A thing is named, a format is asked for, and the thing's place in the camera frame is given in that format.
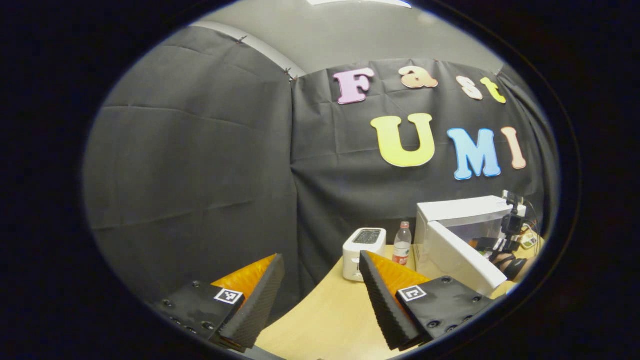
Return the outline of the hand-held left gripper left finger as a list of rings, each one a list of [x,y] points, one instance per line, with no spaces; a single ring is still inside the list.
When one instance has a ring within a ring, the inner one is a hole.
[[[266,327],[284,276],[284,256],[274,253],[214,282],[193,280],[151,307],[210,344],[247,350]]]

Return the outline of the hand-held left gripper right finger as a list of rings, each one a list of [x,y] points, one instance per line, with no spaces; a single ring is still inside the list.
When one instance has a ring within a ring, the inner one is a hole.
[[[360,251],[359,271],[390,350],[443,337],[494,302],[452,276],[430,279],[372,251]]]

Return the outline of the large ceiling light panel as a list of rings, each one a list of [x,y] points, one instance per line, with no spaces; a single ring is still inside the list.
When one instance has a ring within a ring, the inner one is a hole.
[[[385,6],[393,6],[403,9],[412,9],[412,5],[404,0],[306,0],[311,6],[323,6],[338,3],[372,3]]]

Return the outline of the black backdrop cloth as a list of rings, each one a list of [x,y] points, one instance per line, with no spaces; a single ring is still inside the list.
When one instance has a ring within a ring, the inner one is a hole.
[[[367,59],[290,80],[258,50],[189,26],[110,91],[82,169],[87,221],[122,281],[154,303],[274,253],[273,320],[304,299],[359,228],[388,244],[418,203],[561,197],[553,128],[507,65]]]

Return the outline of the clear plastic water bottle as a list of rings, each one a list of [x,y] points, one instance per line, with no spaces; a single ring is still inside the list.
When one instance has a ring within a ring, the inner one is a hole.
[[[407,264],[412,242],[413,237],[410,232],[410,223],[409,221],[402,221],[393,243],[393,254],[391,260],[393,260],[395,264],[402,266]]]

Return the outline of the white toaster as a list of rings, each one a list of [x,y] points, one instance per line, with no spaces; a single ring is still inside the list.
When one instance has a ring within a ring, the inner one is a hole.
[[[342,246],[343,278],[363,282],[360,270],[361,251],[383,256],[386,246],[387,231],[384,228],[363,227],[355,230]]]

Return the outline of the white microwave oven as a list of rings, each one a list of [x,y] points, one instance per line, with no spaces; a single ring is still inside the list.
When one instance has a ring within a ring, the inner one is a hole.
[[[503,218],[527,212],[522,203],[515,211],[512,208],[505,198],[494,195],[418,203],[413,242],[416,271],[430,279],[451,277],[490,297],[507,278],[470,243],[504,239]]]

